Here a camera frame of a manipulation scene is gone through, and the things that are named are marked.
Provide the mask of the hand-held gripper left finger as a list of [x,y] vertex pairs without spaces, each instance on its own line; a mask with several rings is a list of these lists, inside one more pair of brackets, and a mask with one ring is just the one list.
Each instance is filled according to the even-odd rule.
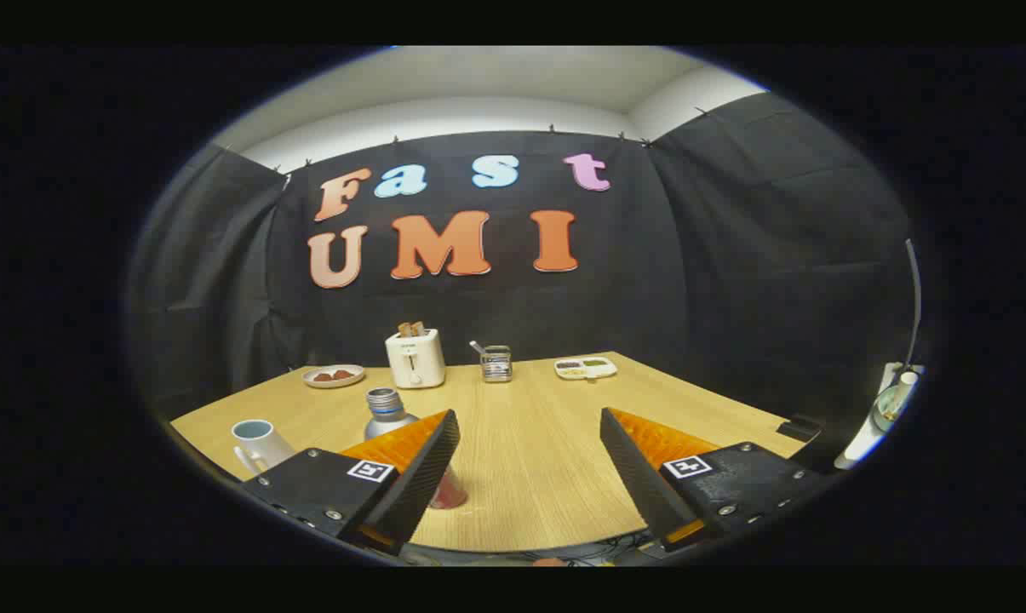
[[241,488],[327,538],[399,555],[459,440],[455,411],[441,411],[352,449],[299,451]]

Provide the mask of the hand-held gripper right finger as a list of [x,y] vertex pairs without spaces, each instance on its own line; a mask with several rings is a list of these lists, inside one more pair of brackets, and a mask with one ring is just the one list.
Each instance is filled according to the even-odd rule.
[[828,478],[751,440],[716,446],[604,408],[601,439],[652,538],[673,553],[792,512]]

